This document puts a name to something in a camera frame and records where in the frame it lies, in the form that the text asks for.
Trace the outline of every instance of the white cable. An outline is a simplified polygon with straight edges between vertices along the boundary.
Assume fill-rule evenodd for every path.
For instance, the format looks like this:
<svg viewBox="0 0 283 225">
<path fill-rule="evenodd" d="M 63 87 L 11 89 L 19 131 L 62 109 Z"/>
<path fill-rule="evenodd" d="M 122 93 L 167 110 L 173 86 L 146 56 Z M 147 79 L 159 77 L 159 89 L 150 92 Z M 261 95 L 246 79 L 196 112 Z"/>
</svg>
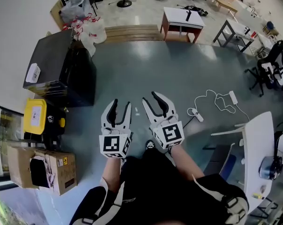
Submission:
<svg viewBox="0 0 283 225">
<path fill-rule="evenodd" d="M 231 105 L 226 106 L 225 100 L 222 98 L 222 97 L 224 97 L 224 96 L 226 96 L 226 95 L 229 95 L 229 93 L 223 95 L 223 94 L 220 94 L 220 93 L 216 93 L 215 91 L 210 90 L 210 89 L 206 90 L 206 95 L 205 95 L 205 96 L 198 96 L 198 97 L 196 97 L 196 99 L 194 100 L 195 109 L 196 109 L 197 111 L 198 111 L 198 109 L 197 109 L 196 100 L 197 100 L 198 98 L 206 98 L 208 91 L 211 91 L 211 92 L 213 92 L 213 93 L 215 94 L 214 104 L 215 104 L 215 106 L 216 106 L 220 111 L 225 111 L 225 110 L 226 110 L 226 111 L 228 111 L 229 113 L 232 113 L 232 114 L 236 113 L 236 109 L 235 109 L 234 107 L 232 107 Z M 224 106 L 225 106 L 224 109 L 220 109 L 219 106 L 216 104 L 216 101 L 217 101 L 218 99 L 221 99 L 221 100 L 224 102 Z M 230 110 L 228 110 L 227 107 L 231 107 L 231 108 L 234 110 L 234 112 L 231 112 Z M 188 110 L 189 110 L 189 109 L 192 109 L 192 107 L 190 107 L 190 108 L 187 109 L 187 114 L 188 114 L 189 116 L 194 117 L 195 115 L 190 115 L 190 114 L 188 113 Z"/>
<path fill-rule="evenodd" d="M 242 110 L 239 108 L 239 106 L 237 106 L 237 104 L 235 104 L 235 106 L 236 106 L 242 113 L 244 113 L 244 114 L 246 115 L 246 117 L 248 118 L 248 120 L 250 121 L 249 116 L 248 116 L 244 111 L 242 111 Z"/>
</svg>

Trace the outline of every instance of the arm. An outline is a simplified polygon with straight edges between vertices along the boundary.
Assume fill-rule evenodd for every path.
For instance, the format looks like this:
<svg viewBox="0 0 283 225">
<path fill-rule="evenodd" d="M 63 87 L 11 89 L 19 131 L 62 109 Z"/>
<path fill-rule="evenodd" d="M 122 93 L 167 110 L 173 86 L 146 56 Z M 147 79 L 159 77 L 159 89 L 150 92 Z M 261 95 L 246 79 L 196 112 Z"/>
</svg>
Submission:
<svg viewBox="0 0 283 225">
<path fill-rule="evenodd" d="M 102 178 L 108 184 L 108 189 L 117 193 L 120 187 L 121 160 L 119 158 L 108 158 Z"/>
<path fill-rule="evenodd" d="M 192 175 L 198 179 L 204 177 L 202 170 L 198 165 L 193 161 L 193 159 L 185 152 L 181 145 L 177 145 L 171 149 L 171 156 L 174 159 L 175 165 L 181 175 L 192 181 Z"/>
</svg>

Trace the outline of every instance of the wooden pallet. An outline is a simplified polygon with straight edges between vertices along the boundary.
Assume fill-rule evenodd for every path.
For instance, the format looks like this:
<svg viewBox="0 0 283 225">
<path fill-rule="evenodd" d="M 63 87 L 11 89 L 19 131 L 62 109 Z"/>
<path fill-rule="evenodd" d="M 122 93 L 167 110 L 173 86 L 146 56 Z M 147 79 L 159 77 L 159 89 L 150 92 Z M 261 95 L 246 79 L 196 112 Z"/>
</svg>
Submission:
<svg viewBox="0 0 283 225">
<path fill-rule="evenodd" d="M 157 25 L 130 25 L 105 28 L 105 43 L 129 41 L 163 41 Z"/>
</svg>

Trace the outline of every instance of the office chair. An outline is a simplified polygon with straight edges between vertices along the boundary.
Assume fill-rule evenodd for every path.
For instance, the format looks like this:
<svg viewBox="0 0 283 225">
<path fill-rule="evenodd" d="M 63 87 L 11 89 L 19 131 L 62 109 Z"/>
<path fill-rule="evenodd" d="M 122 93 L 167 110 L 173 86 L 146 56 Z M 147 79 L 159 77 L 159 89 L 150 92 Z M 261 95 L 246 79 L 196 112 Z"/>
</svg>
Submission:
<svg viewBox="0 0 283 225">
<path fill-rule="evenodd" d="M 277 78 L 275 75 L 279 76 L 279 79 L 282 79 L 283 74 L 283 64 L 280 66 L 277 59 L 280 56 L 281 60 L 283 59 L 283 41 L 280 40 L 274 44 L 268 56 L 258 60 L 257 67 L 253 67 L 252 69 L 246 69 L 245 73 L 250 72 L 255 78 L 256 81 L 252 87 L 249 89 L 252 90 L 257 84 L 260 86 L 261 94 L 259 97 L 264 95 L 263 92 L 263 84 L 265 83 L 268 89 L 274 88 L 277 83 Z M 272 70 L 270 67 L 267 70 L 263 67 L 263 64 L 270 63 L 272 66 Z"/>
<path fill-rule="evenodd" d="M 227 180 L 232 172 L 236 157 L 231 153 L 232 146 L 234 145 L 217 145 L 215 148 L 204 147 L 203 150 L 214 150 L 208 165 L 204 170 L 204 174 L 220 174 L 220 176 Z"/>
</svg>

